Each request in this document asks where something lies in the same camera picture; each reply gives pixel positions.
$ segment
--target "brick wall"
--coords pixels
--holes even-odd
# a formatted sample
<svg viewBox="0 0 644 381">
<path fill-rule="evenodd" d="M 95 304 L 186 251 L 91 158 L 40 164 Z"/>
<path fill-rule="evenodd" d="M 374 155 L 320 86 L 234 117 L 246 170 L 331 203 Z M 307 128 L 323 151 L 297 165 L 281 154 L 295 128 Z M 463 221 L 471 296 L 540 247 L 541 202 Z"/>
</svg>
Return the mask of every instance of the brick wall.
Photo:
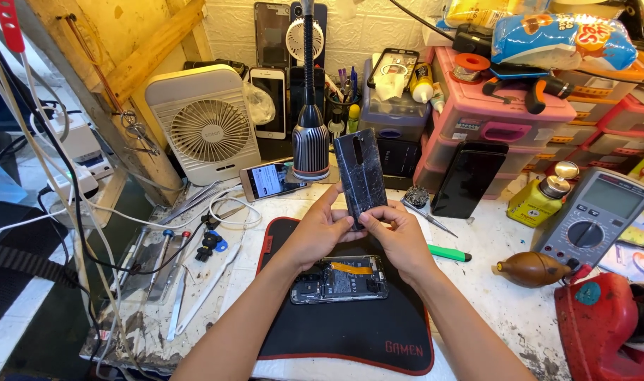
<svg viewBox="0 0 644 381">
<path fill-rule="evenodd" d="M 317 0 L 326 4 L 327 73 L 338 68 L 362 68 L 372 53 L 384 48 L 406 48 L 423 51 L 421 24 L 403 13 L 388 0 L 364 0 L 358 5 L 357 17 L 343 21 L 337 3 L 351 0 Z M 274 0 L 272 3 L 290 4 Z M 439 14 L 444 0 L 401 0 L 400 4 L 425 17 Z M 206 28 L 215 58 L 228 58 L 249 66 L 256 64 L 253 0 L 207 0 Z"/>
</svg>

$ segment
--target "digital multimeter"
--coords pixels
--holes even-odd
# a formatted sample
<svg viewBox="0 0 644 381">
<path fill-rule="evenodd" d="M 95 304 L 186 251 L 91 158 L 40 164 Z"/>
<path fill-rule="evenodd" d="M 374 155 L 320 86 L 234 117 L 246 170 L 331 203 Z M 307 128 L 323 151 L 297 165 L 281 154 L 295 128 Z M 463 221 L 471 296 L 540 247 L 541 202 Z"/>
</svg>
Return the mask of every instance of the digital multimeter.
<svg viewBox="0 0 644 381">
<path fill-rule="evenodd" d="M 576 270 L 591 268 L 644 209 L 644 184 L 605 168 L 590 167 L 534 245 Z"/>
</svg>

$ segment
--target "cracked phone back cover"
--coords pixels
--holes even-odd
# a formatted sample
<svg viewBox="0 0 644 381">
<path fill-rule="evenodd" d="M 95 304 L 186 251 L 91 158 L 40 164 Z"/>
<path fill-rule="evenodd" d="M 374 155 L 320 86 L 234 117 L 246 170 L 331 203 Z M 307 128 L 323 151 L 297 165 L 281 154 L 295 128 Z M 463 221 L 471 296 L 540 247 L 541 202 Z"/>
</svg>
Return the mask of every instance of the cracked phone back cover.
<svg viewBox="0 0 644 381">
<path fill-rule="evenodd" d="M 387 205 L 383 169 L 373 129 L 363 129 L 333 140 L 352 229 L 362 230 L 359 216 L 372 207 Z"/>
</svg>

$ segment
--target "snack bag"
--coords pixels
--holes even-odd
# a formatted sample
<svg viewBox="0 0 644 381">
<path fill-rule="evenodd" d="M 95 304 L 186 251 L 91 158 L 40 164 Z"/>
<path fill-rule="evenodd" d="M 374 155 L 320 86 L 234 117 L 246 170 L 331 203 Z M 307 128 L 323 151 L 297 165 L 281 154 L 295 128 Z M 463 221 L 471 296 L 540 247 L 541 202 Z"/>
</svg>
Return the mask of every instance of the snack bag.
<svg viewBox="0 0 644 381">
<path fill-rule="evenodd" d="M 623 70 L 636 58 L 620 21 L 587 14 L 504 17 L 491 46 L 491 62 L 545 69 Z"/>
<path fill-rule="evenodd" d="M 444 17 L 436 26 L 455 29 L 461 24 L 473 24 L 493 29 L 503 17 L 541 13 L 548 3 L 548 0 L 449 0 Z"/>
</svg>

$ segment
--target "mouse pad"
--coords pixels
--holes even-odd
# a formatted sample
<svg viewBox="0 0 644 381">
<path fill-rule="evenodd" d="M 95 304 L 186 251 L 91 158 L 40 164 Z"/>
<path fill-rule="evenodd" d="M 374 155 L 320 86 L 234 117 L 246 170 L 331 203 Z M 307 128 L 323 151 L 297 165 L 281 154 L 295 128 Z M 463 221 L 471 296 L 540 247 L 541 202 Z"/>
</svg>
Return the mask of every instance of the mouse pad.
<svg viewBox="0 0 644 381">
<path fill-rule="evenodd" d="M 258 271 L 267 265 L 299 220 L 270 222 Z M 427 374 L 434 363 L 423 302 L 397 273 L 378 240 L 369 235 L 339 243 L 329 256 L 378 255 L 388 281 L 388 297 L 322 304 L 293 304 L 289 293 L 275 316 L 259 360 L 332 357 L 358 361 L 411 376 Z"/>
</svg>

